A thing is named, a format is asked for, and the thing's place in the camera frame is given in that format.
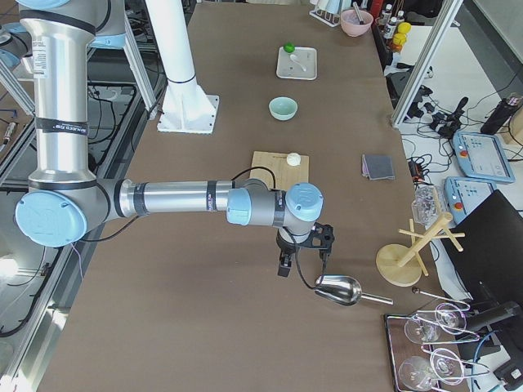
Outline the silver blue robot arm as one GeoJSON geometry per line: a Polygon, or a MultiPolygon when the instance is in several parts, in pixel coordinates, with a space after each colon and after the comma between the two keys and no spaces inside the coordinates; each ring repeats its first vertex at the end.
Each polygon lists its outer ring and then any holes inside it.
{"type": "Polygon", "coordinates": [[[77,242],[105,222],[158,212],[224,211],[231,224],[278,230],[279,275],[298,267],[298,252],[329,258],[333,229],[318,219],[323,195],[312,184],[289,190],[261,180],[135,183],[98,179],[88,166],[87,49],[122,47],[121,1],[22,1],[32,38],[38,157],[29,191],[17,203],[21,232],[45,247],[77,242]]]}

